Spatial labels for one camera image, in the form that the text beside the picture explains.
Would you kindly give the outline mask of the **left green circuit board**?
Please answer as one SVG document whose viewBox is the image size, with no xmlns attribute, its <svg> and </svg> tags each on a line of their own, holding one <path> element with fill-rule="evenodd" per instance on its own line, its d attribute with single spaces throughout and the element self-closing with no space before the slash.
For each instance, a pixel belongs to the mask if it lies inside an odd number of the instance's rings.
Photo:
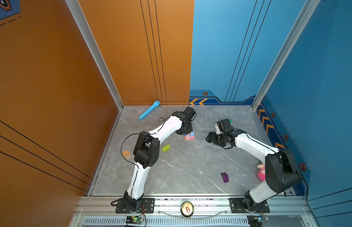
<svg viewBox="0 0 352 227">
<path fill-rule="evenodd" d="M 127 216 L 126 226 L 140 226 L 145 223 L 145 218 L 141 216 Z"/>
</svg>

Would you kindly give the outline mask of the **lime green block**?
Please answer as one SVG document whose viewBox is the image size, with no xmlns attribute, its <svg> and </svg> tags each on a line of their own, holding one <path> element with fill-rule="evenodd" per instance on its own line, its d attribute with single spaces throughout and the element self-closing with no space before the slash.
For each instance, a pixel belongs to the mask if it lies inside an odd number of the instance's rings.
<svg viewBox="0 0 352 227">
<path fill-rule="evenodd" d="M 163 152 L 167 152 L 168 150 L 171 149 L 171 146 L 169 144 L 165 145 L 164 147 L 161 148 Z"/>
</svg>

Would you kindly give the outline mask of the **right circuit board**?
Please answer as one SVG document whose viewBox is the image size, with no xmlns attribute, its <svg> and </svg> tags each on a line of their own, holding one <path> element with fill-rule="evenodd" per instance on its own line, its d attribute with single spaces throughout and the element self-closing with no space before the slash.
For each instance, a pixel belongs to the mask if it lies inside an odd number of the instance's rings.
<svg viewBox="0 0 352 227">
<path fill-rule="evenodd" d="M 255 221 L 257 221 L 258 223 L 262 223 L 264 221 L 268 221 L 269 218 L 267 216 L 257 216 L 254 218 Z"/>
</svg>

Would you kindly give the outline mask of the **aluminium front rail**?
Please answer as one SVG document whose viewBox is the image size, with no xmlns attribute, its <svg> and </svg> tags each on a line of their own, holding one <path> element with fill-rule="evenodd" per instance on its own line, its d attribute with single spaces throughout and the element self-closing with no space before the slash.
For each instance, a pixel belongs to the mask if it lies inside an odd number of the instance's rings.
<svg viewBox="0 0 352 227">
<path fill-rule="evenodd" d="M 232 213 L 230 198 L 222 194 L 153 194 L 154 212 L 115 213 L 119 195 L 82 197 L 70 222 L 71 227 L 317 227 L 307 202 L 301 196 L 276 196 L 267 200 L 270 213 Z M 194 213 L 190 218 L 181 215 L 181 205 L 190 201 Z M 127 216 L 141 216 L 145 223 L 126 226 Z M 268 221 L 258 223 L 257 216 L 267 216 Z"/>
</svg>

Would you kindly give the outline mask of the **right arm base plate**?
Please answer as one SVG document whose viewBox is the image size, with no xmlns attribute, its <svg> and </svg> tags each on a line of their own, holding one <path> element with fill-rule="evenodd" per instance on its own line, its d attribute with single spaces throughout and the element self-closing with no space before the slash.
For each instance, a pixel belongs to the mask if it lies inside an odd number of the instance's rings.
<svg viewBox="0 0 352 227">
<path fill-rule="evenodd" d="M 256 203 L 249 198 L 230 198 L 229 203 L 232 213 L 270 213 L 267 201 Z"/>
</svg>

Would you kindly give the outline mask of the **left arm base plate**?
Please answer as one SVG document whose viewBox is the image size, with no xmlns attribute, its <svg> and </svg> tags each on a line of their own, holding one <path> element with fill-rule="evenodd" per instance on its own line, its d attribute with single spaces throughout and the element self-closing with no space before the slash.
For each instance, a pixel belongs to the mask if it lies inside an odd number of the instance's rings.
<svg viewBox="0 0 352 227">
<path fill-rule="evenodd" d="M 141 206 L 139 208 L 132 208 L 128 205 L 124 198 L 121 198 L 117 202 L 115 213 L 126 214 L 126 213 L 145 213 L 150 214 L 154 212 L 155 199 L 154 198 L 143 198 Z"/>
</svg>

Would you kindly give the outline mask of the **round emergency button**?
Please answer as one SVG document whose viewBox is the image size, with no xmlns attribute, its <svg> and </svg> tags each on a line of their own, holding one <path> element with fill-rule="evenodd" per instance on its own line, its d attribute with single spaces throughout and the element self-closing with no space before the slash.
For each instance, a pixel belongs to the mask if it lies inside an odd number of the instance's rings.
<svg viewBox="0 0 352 227">
<path fill-rule="evenodd" d="M 194 205 L 190 201 L 185 201 L 182 203 L 180 211 L 184 218 L 190 218 L 194 213 Z"/>
</svg>

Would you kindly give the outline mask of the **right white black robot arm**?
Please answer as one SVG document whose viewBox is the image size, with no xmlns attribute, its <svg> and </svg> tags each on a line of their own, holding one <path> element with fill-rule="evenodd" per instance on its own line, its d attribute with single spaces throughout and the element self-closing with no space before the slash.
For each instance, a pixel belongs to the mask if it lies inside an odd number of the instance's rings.
<svg viewBox="0 0 352 227">
<path fill-rule="evenodd" d="M 215 128 L 215 132 L 209 132 L 206 142 L 224 149 L 228 149 L 226 145 L 229 143 L 229 149 L 243 149 L 259 159 L 265 167 L 265 180 L 247 191 L 241 203 L 234 205 L 242 212 L 261 211 L 268 199 L 302 182 L 303 177 L 292 151 L 274 148 L 241 129 L 235 129 L 229 119 L 217 122 Z"/>
</svg>

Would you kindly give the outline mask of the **blue toy microphone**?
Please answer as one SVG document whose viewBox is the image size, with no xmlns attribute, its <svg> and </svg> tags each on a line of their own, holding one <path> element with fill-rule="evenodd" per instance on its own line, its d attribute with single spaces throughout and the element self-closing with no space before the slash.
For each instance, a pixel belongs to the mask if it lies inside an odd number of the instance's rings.
<svg viewBox="0 0 352 227">
<path fill-rule="evenodd" d="M 146 111 L 144 111 L 140 116 L 139 119 L 142 120 L 145 118 L 149 113 L 151 113 L 156 107 L 160 105 L 160 102 L 157 100 L 155 101 Z"/>
</svg>

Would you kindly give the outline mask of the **pink plush doll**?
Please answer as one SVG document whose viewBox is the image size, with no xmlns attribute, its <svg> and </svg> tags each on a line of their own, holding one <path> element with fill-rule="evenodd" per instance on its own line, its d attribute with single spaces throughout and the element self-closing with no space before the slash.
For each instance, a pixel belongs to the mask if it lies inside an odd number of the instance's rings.
<svg viewBox="0 0 352 227">
<path fill-rule="evenodd" d="M 261 180 L 261 181 L 265 181 L 265 164 L 259 164 L 257 166 L 258 173 L 257 173 L 257 177 Z"/>
</svg>

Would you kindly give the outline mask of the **orange tape roll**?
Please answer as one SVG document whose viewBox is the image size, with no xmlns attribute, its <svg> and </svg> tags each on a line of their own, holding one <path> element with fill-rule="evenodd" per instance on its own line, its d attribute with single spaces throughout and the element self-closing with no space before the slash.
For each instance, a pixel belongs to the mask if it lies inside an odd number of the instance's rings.
<svg viewBox="0 0 352 227">
<path fill-rule="evenodd" d="M 126 150 L 123 152 L 123 157 L 126 159 L 129 159 L 131 157 L 131 152 L 129 150 Z"/>
</svg>

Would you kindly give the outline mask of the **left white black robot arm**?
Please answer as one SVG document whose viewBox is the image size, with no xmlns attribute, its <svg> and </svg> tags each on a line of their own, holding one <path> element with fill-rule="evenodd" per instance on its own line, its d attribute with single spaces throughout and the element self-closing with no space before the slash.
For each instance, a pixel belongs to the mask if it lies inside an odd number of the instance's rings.
<svg viewBox="0 0 352 227">
<path fill-rule="evenodd" d="M 122 199 L 131 212 L 141 209 L 145 182 L 151 167 L 159 158 L 161 144 L 173 133 L 178 135 L 191 133 L 195 117 L 196 111 L 187 107 L 184 111 L 173 112 L 168 118 L 160 118 L 162 124 L 158 128 L 137 134 L 138 139 L 133 150 L 134 172 L 130 186 Z"/>
</svg>

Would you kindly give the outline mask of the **purple block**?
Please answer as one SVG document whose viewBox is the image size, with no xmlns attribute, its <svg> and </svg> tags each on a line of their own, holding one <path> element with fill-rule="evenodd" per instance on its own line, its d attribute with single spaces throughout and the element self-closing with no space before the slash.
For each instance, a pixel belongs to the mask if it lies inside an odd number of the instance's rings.
<svg viewBox="0 0 352 227">
<path fill-rule="evenodd" d="M 221 177 L 222 177 L 222 180 L 224 183 L 228 183 L 229 182 L 229 177 L 228 177 L 228 174 L 223 172 L 221 173 Z"/>
</svg>

